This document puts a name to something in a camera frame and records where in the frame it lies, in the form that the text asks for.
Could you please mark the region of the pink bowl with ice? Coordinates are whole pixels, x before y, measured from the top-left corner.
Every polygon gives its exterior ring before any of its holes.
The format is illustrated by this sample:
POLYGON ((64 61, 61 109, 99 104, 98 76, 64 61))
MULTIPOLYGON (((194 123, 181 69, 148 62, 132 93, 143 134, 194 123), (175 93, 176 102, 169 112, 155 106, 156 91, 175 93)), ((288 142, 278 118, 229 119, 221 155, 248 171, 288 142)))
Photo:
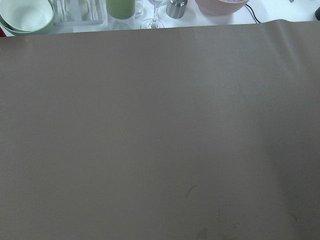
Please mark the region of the pink bowl with ice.
POLYGON ((214 16, 233 14, 248 2, 248 0, 195 0, 195 3, 202 12, 214 16))

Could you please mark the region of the green plastic cup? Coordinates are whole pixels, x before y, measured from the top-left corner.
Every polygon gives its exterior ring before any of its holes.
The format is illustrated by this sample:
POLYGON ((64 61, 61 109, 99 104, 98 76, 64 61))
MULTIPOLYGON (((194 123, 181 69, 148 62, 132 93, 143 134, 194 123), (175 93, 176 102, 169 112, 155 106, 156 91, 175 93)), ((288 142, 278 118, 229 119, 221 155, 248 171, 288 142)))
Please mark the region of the green plastic cup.
POLYGON ((129 19, 135 14, 135 0, 106 0, 106 11, 115 19, 129 19))

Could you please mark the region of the white green bowl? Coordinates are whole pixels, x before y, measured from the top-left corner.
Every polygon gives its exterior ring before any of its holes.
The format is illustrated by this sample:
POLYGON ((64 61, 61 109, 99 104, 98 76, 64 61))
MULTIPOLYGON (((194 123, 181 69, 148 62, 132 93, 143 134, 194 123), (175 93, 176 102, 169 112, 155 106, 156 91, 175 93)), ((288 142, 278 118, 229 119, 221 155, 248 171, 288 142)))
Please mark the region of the white green bowl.
POLYGON ((0 25, 14 36, 46 34, 54 20, 55 9, 50 0, 0 2, 0 25))

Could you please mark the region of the steel weight cylinder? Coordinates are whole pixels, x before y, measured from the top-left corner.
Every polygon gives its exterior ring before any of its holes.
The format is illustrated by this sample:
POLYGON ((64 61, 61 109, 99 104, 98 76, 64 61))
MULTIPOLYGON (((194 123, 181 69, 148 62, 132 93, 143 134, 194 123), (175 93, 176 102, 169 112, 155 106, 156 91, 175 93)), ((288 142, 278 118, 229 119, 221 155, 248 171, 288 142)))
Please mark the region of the steel weight cylinder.
POLYGON ((183 17, 188 1, 187 0, 169 0, 166 5, 166 14, 172 19, 183 17))

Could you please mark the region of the white utensil rack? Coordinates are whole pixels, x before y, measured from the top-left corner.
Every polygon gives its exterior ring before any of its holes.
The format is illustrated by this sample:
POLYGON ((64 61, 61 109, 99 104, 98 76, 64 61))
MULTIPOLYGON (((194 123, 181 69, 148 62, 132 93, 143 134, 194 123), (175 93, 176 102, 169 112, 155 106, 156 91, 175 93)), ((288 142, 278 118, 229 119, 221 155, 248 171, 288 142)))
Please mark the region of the white utensil rack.
POLYGON ((105 19, 99 0, 51 0, 51 3, 56 27, 100 25, 105 19))

